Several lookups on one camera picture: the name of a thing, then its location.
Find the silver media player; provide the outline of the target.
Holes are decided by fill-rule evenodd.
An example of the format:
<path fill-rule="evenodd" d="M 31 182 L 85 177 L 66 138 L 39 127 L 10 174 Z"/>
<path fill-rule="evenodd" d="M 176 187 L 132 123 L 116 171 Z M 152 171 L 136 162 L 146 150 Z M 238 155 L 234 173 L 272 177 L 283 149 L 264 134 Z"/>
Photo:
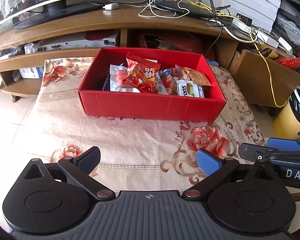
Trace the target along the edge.
<path fill-rule="evenodd" d="M 24 51 L 31 54 L 58 49 L 117 47 L 119 35 L 119 30 L 95 30 L 61 35 L 27 43 Z"/>

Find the black wifi router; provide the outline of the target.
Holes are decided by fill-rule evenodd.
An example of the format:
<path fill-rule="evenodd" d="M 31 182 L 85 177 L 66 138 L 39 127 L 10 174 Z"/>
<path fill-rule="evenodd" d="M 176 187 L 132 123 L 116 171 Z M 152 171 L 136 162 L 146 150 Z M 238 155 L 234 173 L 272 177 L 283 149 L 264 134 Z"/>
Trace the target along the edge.
<path fill-rule="evenodd" d="M 154 6 L 158 9 L 174 12 L 176 15 L 191 18 L 213 19 L 221 15 L 223 10 L 228 10 L 231 5 L 215 7 L 213 0 L 154 0 Z"/>

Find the white power strip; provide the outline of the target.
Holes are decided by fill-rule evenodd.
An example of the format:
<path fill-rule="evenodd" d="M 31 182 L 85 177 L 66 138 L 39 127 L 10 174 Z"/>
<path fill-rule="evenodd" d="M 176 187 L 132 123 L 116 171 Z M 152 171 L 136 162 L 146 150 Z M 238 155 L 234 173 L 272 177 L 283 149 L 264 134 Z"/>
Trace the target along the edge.
<path fill-rule="evenodd" d="M 274 48 L 280 48 L 281 50 L 285 51 L 285 53 L 288 54 L 289 57 L 293 57 L 292 47 L 283 37 L 277 36 L 274 33 L 270 33 L 266 29 L 247 26 L 241 20 L 238 20 L 236 18 L 232 20 L 232 24 L 235 27 L 238 27 L 238 29 L 240 29 L 244 33 L 252 35 L 253 40 L 263 42 Z"/>

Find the red Trolli gummy bag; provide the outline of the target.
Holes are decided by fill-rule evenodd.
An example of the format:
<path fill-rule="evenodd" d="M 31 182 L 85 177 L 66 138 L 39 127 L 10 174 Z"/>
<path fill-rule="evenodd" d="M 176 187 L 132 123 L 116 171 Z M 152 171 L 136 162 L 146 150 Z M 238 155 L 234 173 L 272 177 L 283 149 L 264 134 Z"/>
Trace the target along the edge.
<path fill-rule="evenodd" d="M 122 85 L 138 89 L 141 93 L 158 94 L 156 74 L 161 64 L 128 53 L 127 77 L 122 80 Z"/>

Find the white snack packet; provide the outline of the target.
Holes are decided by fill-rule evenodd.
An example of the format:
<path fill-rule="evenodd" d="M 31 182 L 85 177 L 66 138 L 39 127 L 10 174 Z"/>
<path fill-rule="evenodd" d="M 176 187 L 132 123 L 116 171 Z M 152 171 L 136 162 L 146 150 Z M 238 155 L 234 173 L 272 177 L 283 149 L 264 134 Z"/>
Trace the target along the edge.
<path fill-rule="evenodd" d="M 156 77 L 156 82 L 157 82 L 157 87 L 158 87 L 158 93 L 161 95 L 168 95 L 168 92 L 167 92 L 164 84 L 162 83 L 162 80 L 161 80 L 158 72 L 156 72 L 155 77 Z"/>

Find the orange mooncake packet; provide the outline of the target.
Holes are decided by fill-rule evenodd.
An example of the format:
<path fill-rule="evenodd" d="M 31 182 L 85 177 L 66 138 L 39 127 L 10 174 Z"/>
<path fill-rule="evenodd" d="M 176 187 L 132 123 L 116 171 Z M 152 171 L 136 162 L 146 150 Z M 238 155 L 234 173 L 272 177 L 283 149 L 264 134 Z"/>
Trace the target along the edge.
<path fill-rule="evenodd" d="M 197 70 L 175 65 L 175 71 L 180 80 L 193 81 L 201 86 L 212 86 L 208 78 Z"/>

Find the red biscuit packet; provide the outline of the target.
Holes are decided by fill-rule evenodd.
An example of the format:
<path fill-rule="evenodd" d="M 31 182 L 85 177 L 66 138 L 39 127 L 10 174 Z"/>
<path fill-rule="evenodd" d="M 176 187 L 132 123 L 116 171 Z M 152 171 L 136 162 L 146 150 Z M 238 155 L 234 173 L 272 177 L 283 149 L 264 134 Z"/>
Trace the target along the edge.
<path fill-rule="evenodd" d="M 169 95 L 177 94 L 177 83 L 173 77 L 171 68 L 159 71 L 159 77 Z"/>

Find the white small adapter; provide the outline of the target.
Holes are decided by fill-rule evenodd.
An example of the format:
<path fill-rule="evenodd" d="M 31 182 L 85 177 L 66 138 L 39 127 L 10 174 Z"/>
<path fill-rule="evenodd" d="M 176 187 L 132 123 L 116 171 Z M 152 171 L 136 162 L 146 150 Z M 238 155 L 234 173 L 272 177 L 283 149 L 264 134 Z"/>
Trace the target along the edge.
<path fill-rule="evenodd" d="M 118 9 L 119 5 L 118 3 L 109 3 L 103 6 L 104 10 L 116 10 Z"/>

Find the wooden TV stand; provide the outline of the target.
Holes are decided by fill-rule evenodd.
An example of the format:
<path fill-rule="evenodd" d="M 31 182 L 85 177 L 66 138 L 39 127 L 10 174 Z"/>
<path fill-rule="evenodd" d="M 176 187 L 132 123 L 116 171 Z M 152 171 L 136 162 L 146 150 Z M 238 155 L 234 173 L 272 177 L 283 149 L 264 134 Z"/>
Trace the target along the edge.
<path fill-rule="evenodd" d="M 23 30 L 10 29 L 0 34 L 0 51 L 29 42 L 95 30 L 119 30 L 120 47 L 136 47 L 140 33 L 169 33 L 182 40 L 185 33 L 199 34 L 203 37 L 204 48 L 213 48 L 216 60 L 223 68 L 228 68 L 237 50 L 239 42 L 225 30 L 212 27 L 206 20 L 190 17 L 178 19 L 139 17 L 140 9 L 122 5 L 113 11 L 96 10 L 79 15 L 65 17 Z M 24 98 L 38 94 L 39 80 L 14 81 L 12 72 L 20 68 L 40 67 L 46 59 L 61 57 L 89 57 L 97 54 L 96 48 L 74 48 L 43 51 L 28 55 L 19 55 L 0 61 L 0 77 L 3 80 L 0 91 L 10 96 Z"/>

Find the yellow round bin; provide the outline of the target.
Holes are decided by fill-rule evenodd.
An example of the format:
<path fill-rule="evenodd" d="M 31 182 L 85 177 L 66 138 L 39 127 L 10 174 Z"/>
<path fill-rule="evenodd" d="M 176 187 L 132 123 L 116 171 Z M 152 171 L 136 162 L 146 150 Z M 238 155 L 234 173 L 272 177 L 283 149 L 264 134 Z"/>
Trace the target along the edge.
<path fill-rule="evenodd" d="M 300 138 L 300 84 L 273 120 L 273 131 L 277 138 Z"/>

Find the brown cardboard box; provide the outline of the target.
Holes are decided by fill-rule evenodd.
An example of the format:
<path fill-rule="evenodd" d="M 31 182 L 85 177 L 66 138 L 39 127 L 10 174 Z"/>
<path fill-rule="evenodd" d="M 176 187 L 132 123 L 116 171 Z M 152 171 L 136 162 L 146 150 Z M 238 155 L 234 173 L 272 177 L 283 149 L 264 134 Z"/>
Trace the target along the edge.
<path fill-rule="evenodd" d="M 228 68 L 247 103 L 283 106 L 300 83 L 300 74 L 248 50 L 236 52 Z"/>

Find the white Kaprons wafer packet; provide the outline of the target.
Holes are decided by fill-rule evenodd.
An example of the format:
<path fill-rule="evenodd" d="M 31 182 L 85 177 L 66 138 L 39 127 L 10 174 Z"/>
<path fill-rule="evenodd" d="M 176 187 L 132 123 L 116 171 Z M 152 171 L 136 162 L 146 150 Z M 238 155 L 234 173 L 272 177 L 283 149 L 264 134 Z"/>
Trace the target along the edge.
<path fill-rule="evenodd" d="M 188 96 L 192 98 L 204 98 L 202 85 L 198 85 L 190 80 L 177 81 L 177 94 L 179 96 Z"/>

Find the white sausage packet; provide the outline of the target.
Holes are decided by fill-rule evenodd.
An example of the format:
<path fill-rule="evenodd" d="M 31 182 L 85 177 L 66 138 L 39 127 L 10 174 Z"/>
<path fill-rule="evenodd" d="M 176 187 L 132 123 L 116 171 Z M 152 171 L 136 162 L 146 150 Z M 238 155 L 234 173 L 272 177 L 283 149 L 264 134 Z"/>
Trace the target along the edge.
<path fill-rule="evenodd" d="M 124 66 L 110 65 L 110 91 L 140 93 L 140 91 L 129 84 L 124 84 L 123 80 L 128 77 L 128 68 Z"/>

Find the red cardboard box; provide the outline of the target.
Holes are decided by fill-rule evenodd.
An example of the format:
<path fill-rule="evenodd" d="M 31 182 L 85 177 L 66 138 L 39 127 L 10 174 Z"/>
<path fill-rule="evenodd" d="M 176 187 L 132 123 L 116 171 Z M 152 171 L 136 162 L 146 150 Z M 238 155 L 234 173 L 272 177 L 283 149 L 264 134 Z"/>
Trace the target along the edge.
<path fill-rule="evenodd" d="M 162 69 L 176 64 L 192 68 L 206 75 L 212 86 L 205 91 L 204 98 L 103 90 L 110 65 L 125 63 L 128 53 L 157 60 Z M 203 55 L 173 50 L 101 48 L 81 81 L 78 94 L 86 115 L 117 118 L 212 122 L 226 105 L 221 87 Z"/>

